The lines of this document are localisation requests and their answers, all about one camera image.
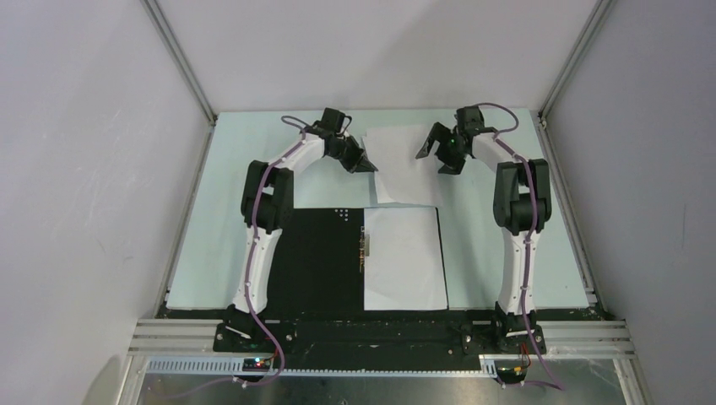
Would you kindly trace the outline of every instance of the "white wall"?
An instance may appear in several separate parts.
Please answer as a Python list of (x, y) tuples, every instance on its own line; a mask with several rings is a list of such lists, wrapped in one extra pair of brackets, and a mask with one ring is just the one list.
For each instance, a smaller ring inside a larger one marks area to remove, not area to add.
[(0, 402), (80, 403), (154, 304), (206, 123), (137, 0), (0, 3)]
[(716, 3), (619, 2), (549, 125), (657, 403), (713, 403)]
[(218, 111), (540, 107), (595, 0), (162, 1)]

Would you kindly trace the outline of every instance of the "gray floor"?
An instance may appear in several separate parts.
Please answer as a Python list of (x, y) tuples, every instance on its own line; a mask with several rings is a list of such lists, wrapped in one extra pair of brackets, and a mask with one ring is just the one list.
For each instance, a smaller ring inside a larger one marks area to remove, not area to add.
[[(191, 396), (160, 399), (148, 392), (177, 394), (216, 377), (206, 375), (148, 375), (143, 403), (159, 404), (624, 404), (611, 360), (564, 360), (550, 362), (567, 387), (555, 391), (541, 387), (508, 387), (502, 390), (486, 378), (394, 378), (394, 377), (283, 377), (264, 387), (242, 389), (230, 382), (217, 384)], [(538, 364), (529, 380), (544, 380)]]

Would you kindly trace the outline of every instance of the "white table surface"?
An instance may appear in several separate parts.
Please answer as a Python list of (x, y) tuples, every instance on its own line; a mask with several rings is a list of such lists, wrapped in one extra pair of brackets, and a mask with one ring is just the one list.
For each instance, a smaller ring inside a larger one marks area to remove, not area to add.
[[(436, 121), (451, 127), (454, 112), (454, 109), (347, 111), (353, 116), (349, 131), (359, 139), (370, 127), (430, 125)], [(515, 112), (520, 127), (505, 134), (504, 140), (528, 158), (543, 157), (529, 111)], [(297, 130), (280, 121), (282, 115), (314, 122), (321, 113), (219, 115), (167, 307), (214, 309), (225, 308), (231, 302), (246, 245), (240, 204), (248, 164), (255, 159), (272, 159), (297, 139)], [(512, 125), (512, 119), (504, 112), (488, 109), (484, 115), (488, 126)], [(440, 175), (439, 179), (443, 206), (438, 215), (449, 306), (493, 308), (502, 286), (504, 249), (502, 233), (492, 217), (495, 175), (481, 162), (469, 160), (461, 175)], [(330, 158), (319, 160), (295, 178), (294, 193), (296, 208), (379, 206), (373, 174), (349, 174), (337, 160)], [(586, 307), (582, 279), (554, 192), (552, 210), (535, 258), (534, 303), (538, 308)]]

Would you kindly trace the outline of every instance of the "white paper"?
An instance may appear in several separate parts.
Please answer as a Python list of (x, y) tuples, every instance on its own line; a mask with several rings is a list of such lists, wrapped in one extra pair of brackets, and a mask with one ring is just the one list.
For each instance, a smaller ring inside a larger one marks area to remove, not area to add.
[(368, 159), (378, 168), (375, 173), (378, 203), (442, 205), (435, 156), (415, 158), (429, 132), (426, 125), (366, 131), (363, 145)]
[(367, 208), (366, 311), (445, 310), (448, 296), (434, 208)]

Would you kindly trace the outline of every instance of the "aluminum frame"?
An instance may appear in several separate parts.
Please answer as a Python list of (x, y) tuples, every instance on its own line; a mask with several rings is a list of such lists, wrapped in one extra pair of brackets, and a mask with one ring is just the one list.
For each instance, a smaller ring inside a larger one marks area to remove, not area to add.
[[(563, 89), (568, 84), (578, 64), (583, 60), (589, 46), (598, 34), (609, 11), (611, 11), (616, 0), (599, 0), (589, 16), (582, 32), (580, 33), (569, 57), (567, 58), (559, 76), (552, 85), (545, 103), (538, 113), (533, 116), (537, 128), (540, 145), (545, 157), (551, 162), (551, 174), (555, 184), (555, 193), (562, 207), (567, 231), (570, 235), (572, 248), (578, 259), (578, 265), (582, 274), (585, 290), (588, 293), (590, 303), (597, 302), (597, 290), (594, 285), (594, 278), (590, 272), (589, 258), (583, 245), (583, 237), (580, 234), (576, 217), (572, 209), (572, 198), (569, 195), (567, 184), (562, 176), (561, 166), (556, 157), (555, 150), (550, 141), (550, 134), (547, 129), (547, 119), (554, 108), (556, 101)], [(157, 0), (142, 0), (148, 16), (155, 25), (158, 34), (165, 43), (167, 51), (176, 63), (187, 86), (207, 117), (209, 124), (209, 135), (203, 146), (202, 158), (199, 162), (196, 174), (193, 179), (192, 192), (188, 198), (185, 211), (182, 216), (180, 230), (177, 233), (174, 251), (169, 266), (165, 270), (162, 285), (155, 305), (154, 315), (158, 313), (160, 305), (164, 302), (168, 292), (167, 286), (173, 278), (176, 270), (176, 258), (181, 250), (184, 235), (187, 230), (188, 218), (191, 215), (198, 184), (206, 162), (206, 157), (213, 136), (213, 128), (216, 123), (216, 114), (206, 95), (199, 85), (199, 81), (190, 64), (184, 55), (171, 26), (161, 11)], [(122, 378), (122, 388), (117, 397), (117, 405), (136, 404), (141, 397), (144, 376), (152, 361), (166, 359), (169, 356), (178, 356), (186, 359), (211, 359), (217, 358), (242, 358), (255, 356), (256, 354), (226, 354), (214, 353), (212, 351), (214, 332), (218, 320), (193, 321), (193, 320), (169, 320), (169, 319), (142, 319), (137, 323), (132, 342), (127, 351)], [(616, 373), (619, 376), (621, 388), (627, 404), (649, 404), (653, 403), (643, 371), (638, 362), (636, 352), (632, 343), (631, 335), (624, 321), (543, 321), (540, 322), (545, 334), (549, 353), (546, 359), (612, 359)], [(489, 365), (491, 362), (500, 359), (517, 359), (518, 356), (509, 354), (489, 354), (481, 356), (481, 362)], [(332, 370), (289, 370), (292, 375), (353, 375)], [(368, 375), (386, 375), (384, 372), (367, 371)], [(426, 376), (437, 376), (441, 373), (425, 373)], [(484, 376), (476, 373), (467, 373), (461, 376)]]

